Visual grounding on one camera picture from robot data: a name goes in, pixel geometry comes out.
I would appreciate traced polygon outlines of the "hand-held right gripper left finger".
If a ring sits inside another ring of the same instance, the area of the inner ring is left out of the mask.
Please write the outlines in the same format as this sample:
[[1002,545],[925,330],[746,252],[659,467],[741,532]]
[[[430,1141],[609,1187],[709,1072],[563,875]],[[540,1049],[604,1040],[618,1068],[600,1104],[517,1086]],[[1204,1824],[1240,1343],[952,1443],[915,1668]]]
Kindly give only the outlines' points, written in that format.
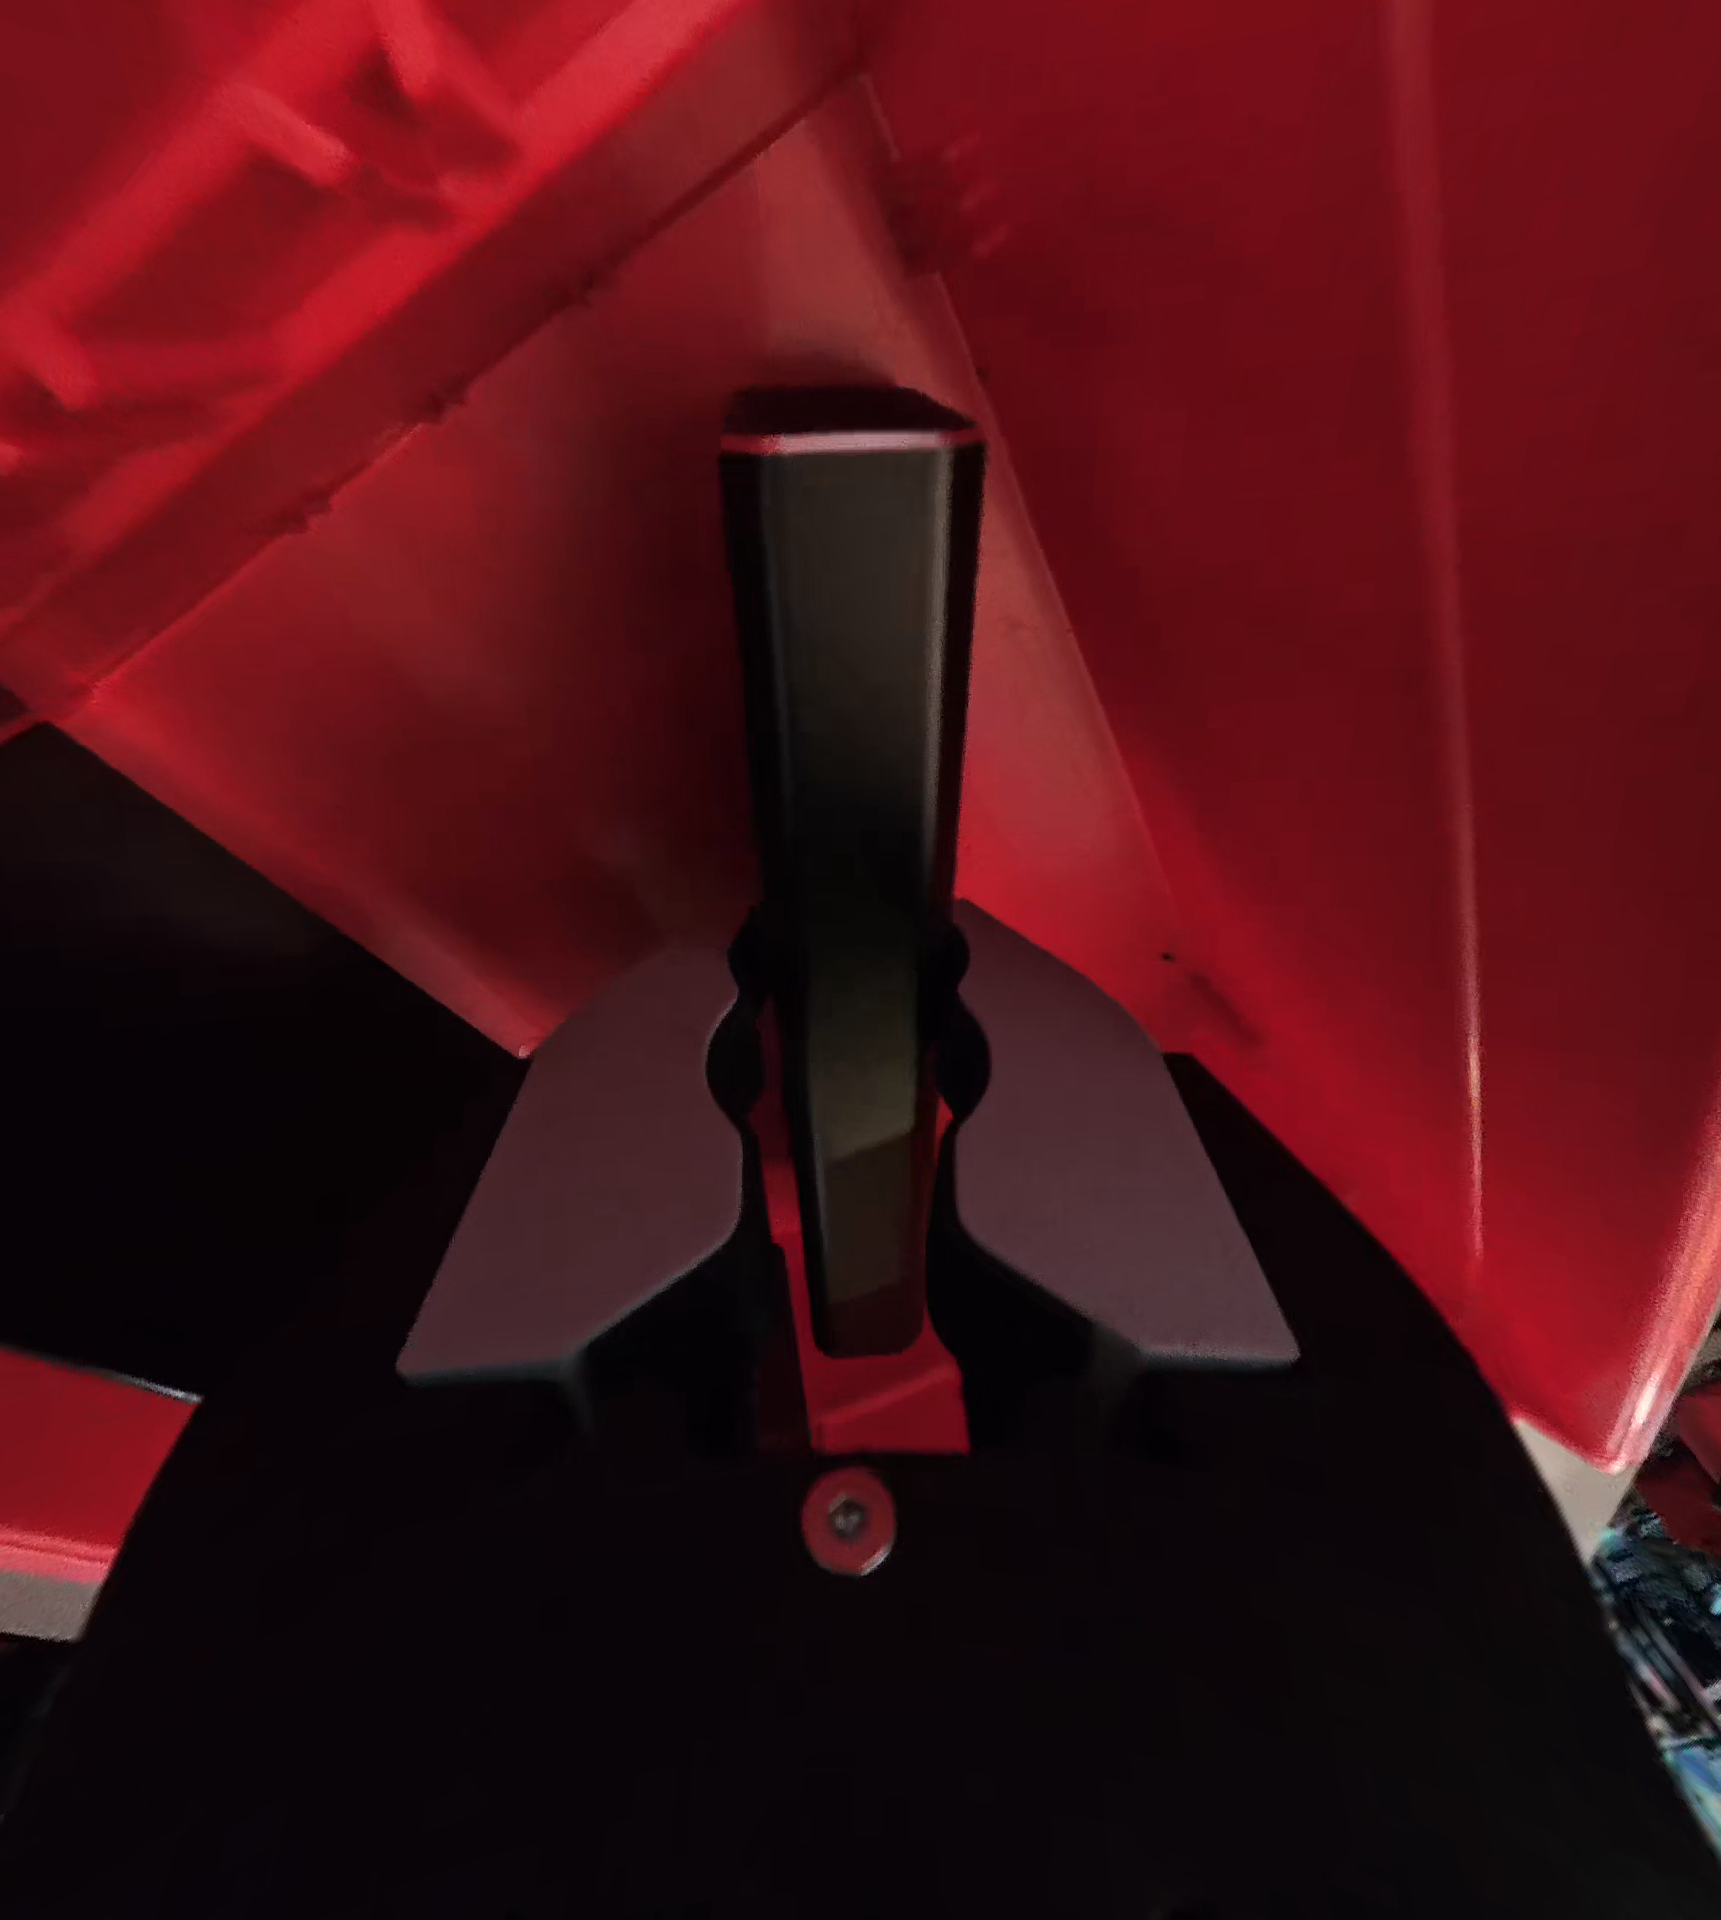
[[398,1347],[403,1384],[723,1384],[760,1288],[719,1269],[746,1146],[709,1086],[737,1013],[723,949],[659,949],[558,1022]]

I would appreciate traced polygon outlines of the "red plastic bin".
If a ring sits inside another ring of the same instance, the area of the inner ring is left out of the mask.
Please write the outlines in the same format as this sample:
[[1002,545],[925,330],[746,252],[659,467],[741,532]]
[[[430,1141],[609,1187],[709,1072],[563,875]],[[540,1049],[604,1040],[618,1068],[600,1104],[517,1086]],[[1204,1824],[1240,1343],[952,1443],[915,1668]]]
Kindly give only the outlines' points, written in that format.
[[[1103,1366],[966,1242],[957,921],[920,1338],[815,1343],[719,440],[824,380],[984,426],[952,916],[1153,1036],[1286,1370]],[[723,1384],[403,1384],[426,1297],[201,1398],[0,1347],[0,1636],[105,1613],[256,1375],[302,1434],[192,1585],[288,1613],[513,1608],[485,1439],[366,1439],[462,1416],[696,1485],[609,1498],[668,1590],[751,1480],[764,1558],[920,1572],[915,1476],[1034,1471],[1099,1563],[1048,1485],[1158,1416],[1250,1558],[1337,1480],[1346,1549],[1524,1563],[1510,1498],[1565,1576],[1533,1439],[1620,1494],[1721,1315],[1721,5],[0,5],[32,729],[522,1063],[723,949],[760,1324]]]

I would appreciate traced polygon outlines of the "black usb hub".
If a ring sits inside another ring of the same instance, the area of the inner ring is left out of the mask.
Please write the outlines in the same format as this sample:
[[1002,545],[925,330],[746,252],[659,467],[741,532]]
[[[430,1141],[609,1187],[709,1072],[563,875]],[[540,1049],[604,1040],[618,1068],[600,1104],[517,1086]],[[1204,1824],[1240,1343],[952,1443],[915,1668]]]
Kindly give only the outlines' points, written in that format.
[[902,385],[728,403],[719,499],[810,1329],[925,1324],[989,440]]

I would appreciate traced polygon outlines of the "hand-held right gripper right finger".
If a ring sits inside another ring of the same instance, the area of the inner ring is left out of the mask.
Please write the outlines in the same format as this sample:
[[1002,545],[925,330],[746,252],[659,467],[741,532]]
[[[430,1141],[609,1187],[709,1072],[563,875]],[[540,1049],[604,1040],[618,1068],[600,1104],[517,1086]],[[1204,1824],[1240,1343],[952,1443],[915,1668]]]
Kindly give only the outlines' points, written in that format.
[[1103,985],[961,903],[989,1077],[952,1136],[966,1242],[1117,1370],[1263,1375],[1300,1343],[1163,1049]]

